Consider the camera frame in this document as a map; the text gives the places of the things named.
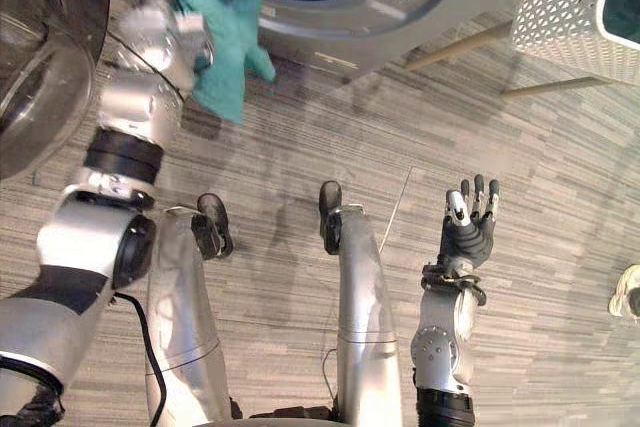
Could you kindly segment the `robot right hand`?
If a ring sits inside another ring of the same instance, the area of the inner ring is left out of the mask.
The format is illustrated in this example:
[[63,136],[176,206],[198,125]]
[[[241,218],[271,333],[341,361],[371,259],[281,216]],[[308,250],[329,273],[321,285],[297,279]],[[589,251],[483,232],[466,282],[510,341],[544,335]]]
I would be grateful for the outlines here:
[[494,245],[494,230],[500,200],[496,179],[486,189],[482,174],[474,177],[474,191],[468,179],[459,189],[446,193],[438,263],[448,268],[481,266],[488,260]]

